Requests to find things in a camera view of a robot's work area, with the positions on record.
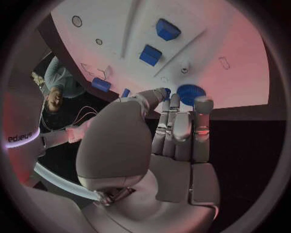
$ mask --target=person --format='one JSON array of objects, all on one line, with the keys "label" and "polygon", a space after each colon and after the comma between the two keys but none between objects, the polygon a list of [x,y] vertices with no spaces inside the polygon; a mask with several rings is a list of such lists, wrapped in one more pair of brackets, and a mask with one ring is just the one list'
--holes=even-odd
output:
[{"label": "person", "polygon": [[59,111],[63,98],[75,98],[85,92],[85,89],[75,81],[56,56],[53,57],[46,70],[45,83],[49,90],[49,94],[46,96],[45,110],[49,113]]}]

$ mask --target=light blue shirt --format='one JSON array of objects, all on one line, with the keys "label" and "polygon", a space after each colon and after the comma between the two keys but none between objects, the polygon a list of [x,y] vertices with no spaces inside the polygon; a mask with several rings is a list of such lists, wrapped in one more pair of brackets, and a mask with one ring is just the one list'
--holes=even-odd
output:
[{"label": "light blue shirt", "polygon": [[85,92],[82,86],[77,85],[70,72],[60,64],[57,57],[52,59],[46,70],[45,83],[49,90],[54,86],[62,89],[65,98],[74,98]]}]

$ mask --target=pink light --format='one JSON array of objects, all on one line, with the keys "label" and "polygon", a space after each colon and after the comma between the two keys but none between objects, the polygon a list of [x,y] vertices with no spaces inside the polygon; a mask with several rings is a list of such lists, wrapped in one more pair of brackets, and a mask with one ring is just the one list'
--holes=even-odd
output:
[{"label": "pink light", "polygon": [[15,147],[20,147],[23,146],[33,140],[35,140],[40,134],[40,129],[38,128],[38,130],[28,139],[25,140],[21,140],[21,141],[17,141],[17,142],[7,142],[6,143],[6,148],[15,148]]}]

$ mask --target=man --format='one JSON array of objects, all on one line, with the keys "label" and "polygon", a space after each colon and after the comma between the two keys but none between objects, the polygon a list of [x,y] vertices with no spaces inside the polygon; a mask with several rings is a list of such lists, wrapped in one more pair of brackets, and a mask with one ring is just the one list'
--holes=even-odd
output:
[{"label": "man", "polygon": [[60,64],[57,57],[52,59],[46,70],[45,83],[49,90],[49,94],[46,96],[45,109],[49,113],[59,111],[63,103],[63,97],[74,98],[85,92],[69,71]]}]

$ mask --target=white panel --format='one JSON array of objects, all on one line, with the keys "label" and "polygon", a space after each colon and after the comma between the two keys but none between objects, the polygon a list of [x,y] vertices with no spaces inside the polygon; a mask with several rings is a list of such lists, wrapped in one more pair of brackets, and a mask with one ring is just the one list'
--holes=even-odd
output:
[{"label": "white panel", "polygon": [[[74,15],[82,19],[80,28],[71,22]],[[52,17],[85,78],[92,81],[98,70],[110,67],[107,81],[119,94],[124,88],[135,93],[163,86],[175,92],[182,84],[196,84],[213,97],[214,108],[268,102],[263,41],[252,24],[223,0],[67,0]],[[159,18],[179,27],[181,35],[168,42],[158,37]],[[163,54],[154,67],[139,60],[146,44]],[[190,109],[181,106],[182,111]]]}]

